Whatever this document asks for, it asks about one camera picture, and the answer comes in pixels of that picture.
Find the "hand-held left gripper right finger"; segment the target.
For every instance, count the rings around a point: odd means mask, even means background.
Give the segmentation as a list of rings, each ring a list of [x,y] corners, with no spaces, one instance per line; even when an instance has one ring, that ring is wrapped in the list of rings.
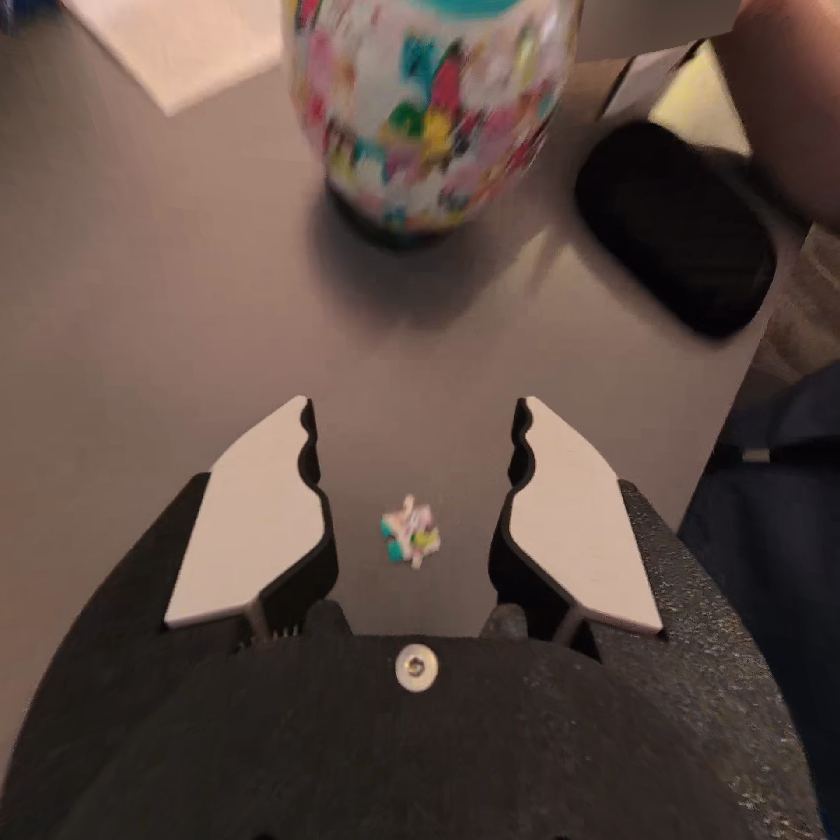
[[[497,605],[519,609],[527,638],[566,647],[584,626],[660,636],[615,470],[533,395],[517,400],[511,442],[510,488],[489,552]]]

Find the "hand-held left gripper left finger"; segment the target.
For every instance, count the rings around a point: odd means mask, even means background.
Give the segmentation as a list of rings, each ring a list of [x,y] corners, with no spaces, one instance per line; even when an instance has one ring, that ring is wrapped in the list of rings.
[[[290,399],[209,472],[164,614],[168,629],[243,618],[258,640],[300,634],[339,576],[312,400]]]

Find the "colourful puzzle piece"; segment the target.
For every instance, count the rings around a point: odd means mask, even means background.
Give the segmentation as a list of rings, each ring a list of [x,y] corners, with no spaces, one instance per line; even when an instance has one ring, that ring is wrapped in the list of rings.
[[[407,564],[413,571],[419,571],[442,544],[431,507],[418,504],[413,494],[404,497],[398,510],[382,514],[380,531],[389,561]]]

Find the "colourful puzzle ball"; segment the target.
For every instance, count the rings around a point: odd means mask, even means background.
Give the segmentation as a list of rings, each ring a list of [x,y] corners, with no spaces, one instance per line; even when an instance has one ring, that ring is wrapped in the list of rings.
[[[282,2],[291,103],[339,209],[394,248],[481,212],[541,150],[582,6]]]

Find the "person's right forearm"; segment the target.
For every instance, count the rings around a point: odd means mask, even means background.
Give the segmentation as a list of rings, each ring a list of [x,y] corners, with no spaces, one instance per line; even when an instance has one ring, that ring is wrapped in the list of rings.
[[[744,1],[712,43],[753,158],[803,216],[838,235],[838,5]]]

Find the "white paper sheet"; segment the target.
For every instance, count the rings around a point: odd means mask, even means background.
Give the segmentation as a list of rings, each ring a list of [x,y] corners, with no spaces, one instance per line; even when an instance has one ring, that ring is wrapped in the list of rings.
[[[164,114],[279,65],[280,1],[66,1]]]

